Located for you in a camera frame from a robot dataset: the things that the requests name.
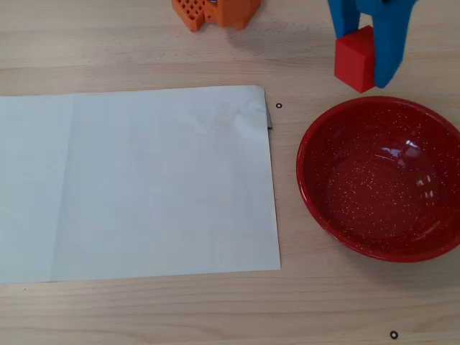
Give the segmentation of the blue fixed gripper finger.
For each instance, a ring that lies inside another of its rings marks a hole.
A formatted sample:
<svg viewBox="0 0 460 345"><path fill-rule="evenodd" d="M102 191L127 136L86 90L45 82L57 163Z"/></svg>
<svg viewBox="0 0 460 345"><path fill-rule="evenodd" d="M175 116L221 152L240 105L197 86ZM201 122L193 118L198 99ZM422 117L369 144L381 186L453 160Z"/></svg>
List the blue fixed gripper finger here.
<svg viewBox="0 0 460 345"><path fill-rule="evenodd" d="M337 39L359 29L360 12L355 0L328 0Z"/></svg>

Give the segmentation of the blue gripper body black servo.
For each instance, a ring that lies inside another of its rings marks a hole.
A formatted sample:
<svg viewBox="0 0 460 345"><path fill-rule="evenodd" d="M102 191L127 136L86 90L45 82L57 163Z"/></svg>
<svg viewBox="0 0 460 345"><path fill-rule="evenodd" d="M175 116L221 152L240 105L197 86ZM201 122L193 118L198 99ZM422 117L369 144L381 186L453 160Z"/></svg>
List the blue gripper body black servo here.
<svg viewBox="0 0 460 345"><path fill-rule="evenodd" d="M383 0L356 0L355 3L358 12L368 15L378 15L385 9Z"/></svg>

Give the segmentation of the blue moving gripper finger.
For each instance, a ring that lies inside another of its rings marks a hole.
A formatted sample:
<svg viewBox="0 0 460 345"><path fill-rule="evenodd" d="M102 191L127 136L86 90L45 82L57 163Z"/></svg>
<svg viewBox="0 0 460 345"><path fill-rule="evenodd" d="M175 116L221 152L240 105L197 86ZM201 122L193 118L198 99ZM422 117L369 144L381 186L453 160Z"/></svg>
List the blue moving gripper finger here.
<svg viewBox="0 0 460 345"><path fill-rule="evenodd" d="M374 83L385 88L403 61L408 26L416 0L374 1Z"/></svg>

